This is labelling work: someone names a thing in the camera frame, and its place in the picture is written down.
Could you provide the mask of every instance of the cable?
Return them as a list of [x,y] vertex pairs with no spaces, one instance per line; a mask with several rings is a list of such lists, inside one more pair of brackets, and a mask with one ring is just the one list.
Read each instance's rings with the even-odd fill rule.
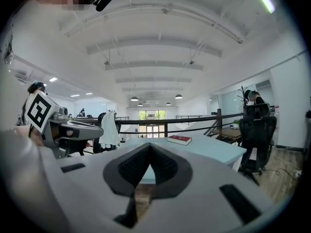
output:
[[30,124],[29,132],[28,132],[28,137],[30,138],[31,136],[31,131],[33,131],[34,126]]
[[285,166],[287,166],[288,168],[290,168],[290,169],[293,170],[293,171],[296,171],[296,170],[294,170],[293,168],[291,168],[290,166],[288,166],[288,164],[290,164],[290,165],[296,167],[299,171],[301,170],[301,169],[300,169],[299,167],[297,167],[296,165],[294,165],[294,164],[292,164],[292,163],[290,163],[290,162],[284,161],[283,159],[278,158],[278,157],[276,157],[276,156],[273,155],[273,154],[270,154],[270,156],[273,156],[273,157],[279,159],[281,162],[283,162],[283,163],[285,164]]
[[[283,169],[283,168],[278,168],[278,169],[285,171],[293,180],[297,180],[297,179],[296,179],[295,177],[293,177],[286,169]],[[274,170],[274,169],[267,169],[267,170],[265,170],[265,171],[274,171],[274,172],[276,172],[276,175],[277,175],[277,176],[280,176],[281,173],[278,171],[278,169],[277,169],[277,170]]]

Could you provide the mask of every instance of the glass door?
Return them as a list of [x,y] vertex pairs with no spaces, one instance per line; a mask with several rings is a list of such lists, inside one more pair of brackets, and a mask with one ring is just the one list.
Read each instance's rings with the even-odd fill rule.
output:
[[147,126],[147,138],[152,138],[153,126]]
[[[153,132],[159,132],[159,126],[158,125],[154,125],[154,126],[152,126],[152,128],[153,128]],[[159,133],[154,133],[153,138],[159,138]]]

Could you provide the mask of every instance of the ceiling beam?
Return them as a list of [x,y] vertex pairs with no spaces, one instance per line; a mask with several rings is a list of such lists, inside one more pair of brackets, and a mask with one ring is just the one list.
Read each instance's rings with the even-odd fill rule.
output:
[[[87,53],[88,55],[95,54],[99,52],[99,49],[101,51],[106,51],[109,49],[116,49],[116,48],[125,48],[125,47],[131,47],[131,46],[152,46],[152,45],[158,45],[158,46],[170,46],[170,47],[180,47],[180,48],[187,48],[192,50],[197,50],[197,43],[196,42],[189,42],[189,41],[183,41],[179,39],[161,39],[161,41],[158,41],[154,38],[133,38],[133,39],[126,39],[126,40],[120,40],[118,43],[118,46],[102,42],[94,46],[88,47]],[[202,51],[204,53],[208,53],[211,55],[214,55],[216,57],[221,58],[222,51],[220,49],[213,48],[211,46],[207,46],[203,44]]]
[[200,21],[210,27],[214,27],[215,24],[221,27],[217,30],[221,31],[225,35],[231,37],[237,42],[245,38],[245,32],[243,28],[239,28],[237,25],[229,20],[223,20],[215,11],[212,11],[197,3],[193,3],[186,0],[134,0],[135,4],[130,4],[129,0],[116,0],[115,3],[110,4],[103,12],[95,12],[93,14],[86,14],[82,23],[84,27],[81,27],[76,20],[70,19],[64,23],[61,31],[64,35],[70,37],[81,30],[94,26],[104,20],[110,20],[122,16],[130,16],[136,14],[152,14],[163,13],[163,10],[169,15],[170,13],[178,17],[186,17],[188,19]]
[[182,82],[182,83],[191,83],[190,78],[179,78],[175,77],[134,77],[132,78],[124,78],[124,79],[116,79],[116,83],[138,83],[138,82]]
[[132,88],[122,88],[123,92],[133,92],[133,91],[183,91],[182,87],[132,87]]
[[[171,62],[171,61],[135,61],[126,63],[118,63],[113,64],[113,67],[110,65],[105,66],[105,70],[115,70],[115,69],[122,69],[122,68],[132,68],[132,67],[175,67],[175,68],[185,68],[185,65],[182,65],[179,62]],[[192,64],[188,65],[187,69],[203,71],[203,65]]]

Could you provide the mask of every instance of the light blue table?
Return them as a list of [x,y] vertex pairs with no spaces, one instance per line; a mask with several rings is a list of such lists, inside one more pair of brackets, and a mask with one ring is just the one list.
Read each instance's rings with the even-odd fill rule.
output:
[[[186,146],[173,142],[168,142],[167,138],[133,137],[129,138],[125,143],[123,143],[119,149],[133,145],[139,146],[147,142],[157,143],[164,148],[184,150],[191,153],[207,156],[226,165],[233,164],[232,168],[235,171],[238,171],[241,164],[242,156],[246,152],[246,149],[216,140],[205,135],[192,136],[192,141]],[[155,174],[151,166],[149,166],[140,183],[155,183],[155,180]]]

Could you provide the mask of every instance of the book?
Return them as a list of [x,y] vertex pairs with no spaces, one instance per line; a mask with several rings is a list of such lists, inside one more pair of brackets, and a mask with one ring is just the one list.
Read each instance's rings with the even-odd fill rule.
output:
[[192,141],[192,138],[181,135],[171,135],[167,138],[167,140],[181,145],[188,145]]

